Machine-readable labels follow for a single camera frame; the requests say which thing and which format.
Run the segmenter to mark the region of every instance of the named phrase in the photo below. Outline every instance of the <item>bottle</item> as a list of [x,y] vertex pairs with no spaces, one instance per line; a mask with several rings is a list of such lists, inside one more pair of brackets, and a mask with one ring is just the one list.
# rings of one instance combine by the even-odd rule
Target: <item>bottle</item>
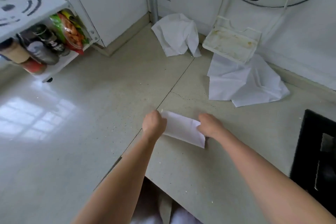
[[59,56],[51,52],[46,48],[42,42],[40,42],[36,37],[34,39],[29,36],[29,32],[22,32],[16,34],[20,41],[22,47],[26,48],[30,52],[35,60],[46,65],[55,65],[59,60]]
[[34,35],[43,41],[48,48],[56,52],[60,56],[66,56],[70,53],[70,49],[66,48],[60,39],[44,24],[37,24],[31,27]]
[[46,65],[40,64],[30,57],[28,51],[15,42],[13,38],[9,38],[0,43],[0,53],[2,56],[5,56],[7,60],[19,64],[32,74],[41,74],[47,68]]

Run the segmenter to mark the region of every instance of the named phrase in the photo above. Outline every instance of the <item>shelf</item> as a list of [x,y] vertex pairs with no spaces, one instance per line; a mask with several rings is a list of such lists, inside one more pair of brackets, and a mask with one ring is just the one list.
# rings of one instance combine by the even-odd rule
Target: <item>shelf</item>
[[0,43],[58,11],[65,0],[0,0]]
[[[89,44],[83,47],[83,50],[89,48]],[[46,82],[50,78],[52,78],[55,74],[60,72],[66,65],[68,65],[71,61],[73,61],[78,56],[78,53],[75,51],[70,51],[70,53],[64,57],[59,57],[59,61],[56,65],[48,66],[47,69],[39,75],[32,74],[37,80],[41,82]]]

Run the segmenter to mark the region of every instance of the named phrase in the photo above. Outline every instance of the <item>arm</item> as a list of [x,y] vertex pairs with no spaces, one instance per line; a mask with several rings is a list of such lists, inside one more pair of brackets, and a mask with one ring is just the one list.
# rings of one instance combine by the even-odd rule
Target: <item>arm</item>
[[72,224],[130,223],[149,159],[166,124],[156,110],[146,115],[140,141],[105,177]]
[[217,140],[227,151],[271,223],[336,223],[336,218],[319,202],[238,140],[214,116],[200,114],[199,120],[199,131]]

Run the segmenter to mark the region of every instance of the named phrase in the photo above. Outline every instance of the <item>hand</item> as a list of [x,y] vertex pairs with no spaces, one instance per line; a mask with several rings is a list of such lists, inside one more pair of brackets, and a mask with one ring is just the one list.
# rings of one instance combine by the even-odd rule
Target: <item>hand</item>
[[143,134],[150,139],[157,140],[166,130],[167,119],[155,110],[148,113],[142,123]]
[[224,128],[221,121],[212,114],[200,113],[198,119],[201,124],[197,127],[197,129],[207,137],[216,139],[216,137],[218,137],[223,132],[229,133],[229,131]]

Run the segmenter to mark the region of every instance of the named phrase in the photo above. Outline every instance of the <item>forearm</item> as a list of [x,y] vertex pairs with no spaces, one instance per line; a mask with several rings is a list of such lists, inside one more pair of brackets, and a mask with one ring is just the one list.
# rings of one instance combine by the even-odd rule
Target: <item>forearm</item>
[[142,136],[96,188],[73,224],[130,222],[156,140]]
[[223,131],[216,140],[230,155],[272,223],[336,222],[313,197],[233,134]]

